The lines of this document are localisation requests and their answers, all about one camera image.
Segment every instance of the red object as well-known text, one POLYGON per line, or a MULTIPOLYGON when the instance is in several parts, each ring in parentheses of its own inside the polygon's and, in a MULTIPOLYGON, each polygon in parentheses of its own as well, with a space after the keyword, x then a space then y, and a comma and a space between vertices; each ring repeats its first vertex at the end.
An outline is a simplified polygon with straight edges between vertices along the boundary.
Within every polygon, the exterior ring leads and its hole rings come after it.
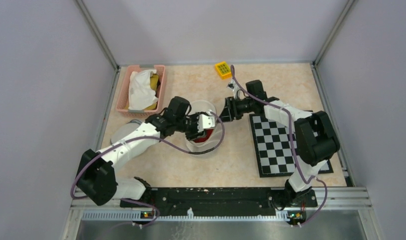
POLYGON ((204 143, 205 141, 207 141, 209 139, 210 135, 212 135, 213 129, 207 129, 205 131, 206 131, 206 136, 205 137, 197 138, 197 139, 194 140, 194 142, 196 144, 204 143))

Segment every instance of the beige tabletop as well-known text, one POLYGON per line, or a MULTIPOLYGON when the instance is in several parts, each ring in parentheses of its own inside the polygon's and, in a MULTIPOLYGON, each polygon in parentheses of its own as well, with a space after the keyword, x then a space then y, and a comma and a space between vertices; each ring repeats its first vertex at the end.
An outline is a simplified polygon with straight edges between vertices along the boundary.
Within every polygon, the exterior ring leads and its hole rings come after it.
MULTIPOLYGON (((322 110, 315 81, 308 63, 290 64, 236 64, 237 80, 244 85, 259 79, 268 97, 302 110, 322 110)), ((126 67, 120 72, 113 104, 103 139, 103 148, 110 137, 132 118, 115 110, 120 85, 126 67)), ((226 87, 229 80, 221 80, 214 65, 166 66, 167 87, 163 107, 174 96, 190 102, 204 99, 216 106, 218 114, 224 107, 225 97, 232 96, 226 87)), ((140 177, 153 187, 282 187, 288 177, 259 177, 256 152, 249 123, 245 115, 241 120, 225 123, 225 140, 210 157, 196 158, 167 144, 158 143, 143 154, 130 160, 116 173, 118 178, 140 177)), ((186 149, 183 133, 175 133, 166 140, 186 149)), ((320 174, 330 187, 346 186, 337 154, 331 159, 334 173, 320 174)))

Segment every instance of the purple cable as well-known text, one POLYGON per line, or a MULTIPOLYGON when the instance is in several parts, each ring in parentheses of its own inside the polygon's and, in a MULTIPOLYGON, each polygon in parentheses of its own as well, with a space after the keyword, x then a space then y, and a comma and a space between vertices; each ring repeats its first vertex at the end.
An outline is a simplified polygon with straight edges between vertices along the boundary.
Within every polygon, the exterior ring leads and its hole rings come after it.
MULTIPOLYGON (((218 115, 216 115, 214 112, 210 112, 210 113, 211 113, 213 116, 215 116, 215 118, 217 118, 218 122, 219 122, 220 125, 222 126, 222 136, 220 137, 220 140, 219 140, 219 142, 217 143, 217 145, 214 146, 212 149, 209 149, 210 151, 212 151, 212 150, 215 150, 216 148, 218 148, 218 147, 220 146, 220 144, 223 142, 223 139, 224 139, 224 137, 225 137, 225 125, 223 124, 222 120, 220 119, 220 117, 219 117, 218 115)), ((169 142, 169 141, 166 141, 166 140, 164 140, 164 139, 161 139, 161 138, 159 138, 159 137, 156 137, 156 136, 139 136, 139 137, 136 137, 136 138, 132 138, 132 139, 126 140, 126 143, 130 143, 130 142, 137 141, 137 140, 142 140, 142 139, 154 139, 154 140, 158 140, 158 141, 164 142, 165 144, 167 144, 167 145, 169 145, 169 146, 171 146, 171 147, 173 147, 173 148, 175 148, 175 149, 177 149, 177 150, 179 150, 179 151, 181 151, 181 152, 184 152, 184 153, 186 153, 186 154, 195 154, 195 152, 191 152, 191 151, 184 150, 184 149, 182 149, 182 148, 180 148, 180 147, 174 145, 173 143, 171 143, 171 142, 169 142)), ((76 176, 75 180, 73 181, 72 188, 70 189, 70 196, 72 197, 72 199, 85 199, 85 198, 87 198, 87 196, 75 196, 75 186, 76 186, 76 184, 78 184, 79 179, 82 177, 82 175, 84 174, 84 172, 89 168, 89 166, 92 165, 97 159, 101 158, 102 156, 104 156, 104 155, 107 154, 108 152, 110 152, 110 151, 112 151, 112 150, 114 150, 114 149, 116 149, 116 148, 118 148, 118 147, 120 147, 120 146, 123 146, 123 144, 119 143, 119 144, 117 144, 117 145, 115 145, 115 146, 112 146, 111 148, 105 150, 104 152, 98 154, 96 157, 94 157, 93 159, 91 159, 91 160, 89 161, 89 163, 87 163, 87 164, 82 168, 82 170, 78 173, 78 175, 76 176)))
MULTIPOLYGON (((149 208, 152 208, 152 209, 154 210, 154 212, 156 213, 155 217, 154 217, 151 221, 149 221, 148 223, 142 225, 143 228, 148 227, 148 226, 151 226, 152 224, 154 224, 154 222, 156 221, 156 219, 160 217, 160 211, 159 211, 159 209, 156 208, 156 207, 153 206, 153 205, 150 205, 150 204, 147 204, 147 203, 144 203, 144 202, 140 202, 140 201, 135 201, 135 200, 127 199, 127 198, 122 198, 121 200, 122 200, 122 201, 125 201, 125 202, 128 202, 128 203, 131 203, 131 204, 137 204, 137 205, 149 207, 149 208)), ((132 222, 132 221, 121 222, 121 223, 118 223, 118 224, 112 226, 111 228, 107 229, 107 230, 106 230, 103 234, 101 234, 96 240, 101 239, 101 238, 104 237, 106 234, 108 234, 109 232, 111 232, 113 229, 115 229, 115 228, 117 228, 117 227, 120 227, 120 226, 123 226, 123 225, 133 225, 133 226, 139 227, 139 224, 136 224, 136 223, 134 223, 134 222, 132 222)))
MULTIPOLYGON (((237 78, 235 77, 235 67, 234 67, 234 65, 231 65, 231 73, 232 73, 232 79, 235 81, 235 83, 238 85, 238 87, 243 91, 243 93, 247 94, 249 97, 251 97, 252 99, 254 99, 254 100, 258 101, 258 102, 261 102, 261 103, 263 103, 263 104, 265 104, 265 105, 272 106, 272 107, 274 107, 274 108, 276 108, 276 109, 283 110, 284 112, 287 113, 287 115, 288 115, 288 129, 289 129, 289 131, 288 131, 288 136, 289 136, 289 139, 293 139, 293 129, 292 129, 293 125, 292 125, 292 121, 291 121, 292 116, 291 116, 290 111, 288 111, 288 110, 285 109, 285 108, 281 108, 281 107, 278 106, 278 105, 271 104, 270 102, 263 101, 263 100, 261 100, 261 99, 255 97, 254 95, 250 94, 247 90, 245 90, 245 89, 240 85, 240 83, 237 81, 237 78)), ((324 200, 322 201, 321 205, 319 205, 319 208, 315 211, 315 213, 314 213, 308 220, 306 220, 303 224, 301 224, 301 226, 303 226, 303 225, 305 225, 306 223, 308 223, 309 221, 311 221, 311 220, 313 219, 313 217, 315 217, 315 216, 319 213, 319 211, 323 208, 323 206, 325 205, 325 203, 326 203, 326 197, 328 196, 328 188, 327 188, 327 186, 326 186, 326 183, 325 183, 324 181, 322 181, 322 180, 316 178, 316 176, 313 176, 313 175, 310 176, 310 177, 309 177, 309 180, 306 180, 306 179, 304 178, 303 172, 301 171, 301 168, 300 168, 300 164, 298 163, 298 160, 297 160, 297 154, 296 154, 295 147, 294 147, 294 141, 290 141, 290 144, 291 144, 291 153, 292 153, 292 155, 293 155, 294 162, 296 163, 297 171, 298 171, 298 173, 300 174, 300 177, 301 177, 301 179, 303 180, 303 182, 304 182, 305 184, 309 184, 310 181, 312 181, 312 179, 315 178, 318 182, 322 183, 323 186, 324 186, 324 188, 325 188, 325 197, 324 197, 324 200)))

